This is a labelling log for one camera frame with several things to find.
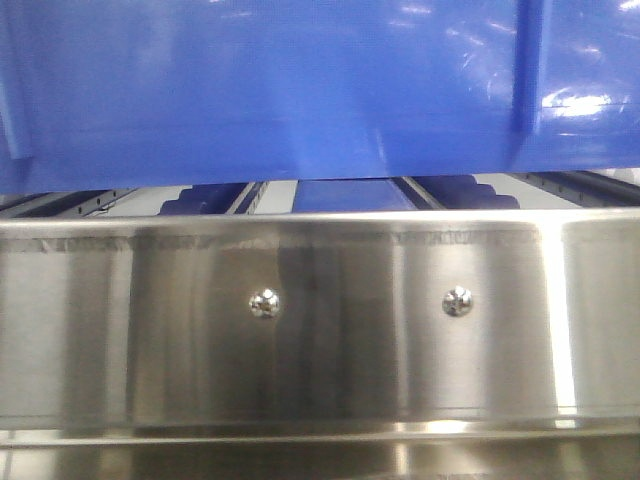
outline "lower steel shelf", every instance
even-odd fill
[[[0,272],[9,479],[640,465],[638,209],[11,220]]]

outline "metal rivet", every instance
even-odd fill
[[[442,309],[452,317],[462,317],[471,311],[473,297],[464,287],[457,286],[445,293],[442,299]]]
[[[280,297],[270,288],[265,288],[251,296],[249,308],[258,318],[274,318],[280,312]]]

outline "blue plastic crate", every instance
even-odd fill
[[[2,0],[0,192],[640,165],[637,0]]]

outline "metal rack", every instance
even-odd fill
[[[439,182],[1,222],[4,478],[632,478],[640,213]]]

